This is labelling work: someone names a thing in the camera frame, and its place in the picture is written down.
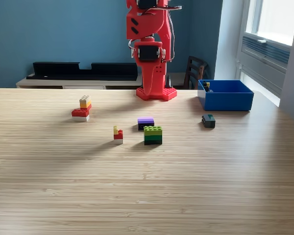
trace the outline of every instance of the red lego brick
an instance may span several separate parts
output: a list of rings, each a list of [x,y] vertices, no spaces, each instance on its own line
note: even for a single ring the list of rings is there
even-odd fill
[[[89,111],[87,111],[87,110],[74,109],[72,111],[72,117],[82,117],[82,118],[85,118],[88,115],[89,115]]]
[[[115,140],[123,140],[123,130],[119,130],[117,135],[113,135]]]
[[[80,108],[80,109],[89,111],[91,108],[92,108],[92,104],[90,104],[87,109],[85,109],[85,108]]]

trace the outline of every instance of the window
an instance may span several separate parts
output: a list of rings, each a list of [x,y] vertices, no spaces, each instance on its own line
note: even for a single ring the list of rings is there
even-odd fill
[[[294,0],[245,0],[236,78],[280,97],[294,37]]]
[[[291,46],[294,0],[251,0],[246,32]]]

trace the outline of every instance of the blue wall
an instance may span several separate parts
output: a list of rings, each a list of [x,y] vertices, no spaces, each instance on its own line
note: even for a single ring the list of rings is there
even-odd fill
[[[222,0],[193,0],[190,55],[205,60],[215,74]]]
[[[172,12],[176,58],[169,72],[184,72],[189,55],[192,0]],[[0,0],[0,87],[32,73],[35,61],[134,62],[126,39],[125,0]]]

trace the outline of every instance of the purple lego brick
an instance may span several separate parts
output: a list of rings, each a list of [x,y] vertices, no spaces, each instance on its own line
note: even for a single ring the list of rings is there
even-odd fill
[[[150,120],[150,121],[138,121],[138,124],[154,124],[155,122],[153,120]]]
[[[138,118],[138,122],[140,121],[153,121],[153,117],[140,117]]]

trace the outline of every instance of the white lego brick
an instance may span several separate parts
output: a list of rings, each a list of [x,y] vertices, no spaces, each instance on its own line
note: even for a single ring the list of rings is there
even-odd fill
[[[123,139],[121,139],[121,140],[114,140],[114,144],[123,144]]]
[[[87,117],[73,117],[74,121],[88,121],[89,115]]]
[[[84,95],[79,102],[85,103],[87,104],[89,101],[91,101],[90,96],[89,95]]]

